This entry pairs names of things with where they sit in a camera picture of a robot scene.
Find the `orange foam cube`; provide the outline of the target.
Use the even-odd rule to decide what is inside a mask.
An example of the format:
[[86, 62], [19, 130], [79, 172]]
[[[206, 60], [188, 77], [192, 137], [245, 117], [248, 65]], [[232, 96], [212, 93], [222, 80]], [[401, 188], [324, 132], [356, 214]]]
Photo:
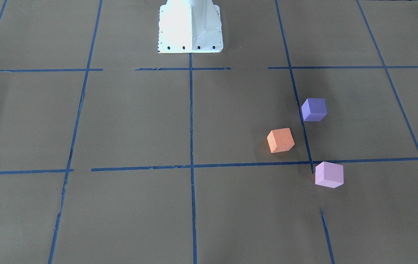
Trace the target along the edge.
[[289, 151], [295, 145], [290, 128], [272, 130], [266, 139], [271, 153]]

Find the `dark purple foam cube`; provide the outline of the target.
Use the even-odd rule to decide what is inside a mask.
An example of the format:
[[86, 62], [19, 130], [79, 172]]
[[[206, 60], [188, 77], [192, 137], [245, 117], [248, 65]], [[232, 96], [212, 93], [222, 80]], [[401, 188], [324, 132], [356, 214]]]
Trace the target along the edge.
[[301, 106], [301, 111], [306, 122], [319, 122], [328, 114], [324, 98], [307, 98]]

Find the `pink foam cube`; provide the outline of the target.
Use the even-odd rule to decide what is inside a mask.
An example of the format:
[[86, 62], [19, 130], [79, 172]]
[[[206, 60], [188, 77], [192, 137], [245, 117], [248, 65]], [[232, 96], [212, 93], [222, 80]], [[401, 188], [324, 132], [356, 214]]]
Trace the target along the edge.
[[337, 188], [344, 184], [344, 166], [331, 162], [321, 162], [315, 167], [315, 184]]

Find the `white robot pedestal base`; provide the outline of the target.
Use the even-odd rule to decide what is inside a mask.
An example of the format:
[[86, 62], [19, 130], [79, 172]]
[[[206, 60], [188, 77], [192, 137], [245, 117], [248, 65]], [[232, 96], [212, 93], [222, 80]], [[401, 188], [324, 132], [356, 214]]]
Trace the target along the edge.
[[213, 53], [224, 49], [221, 12], [212, 0], [168, 0], [160, 6], [159, 54]]

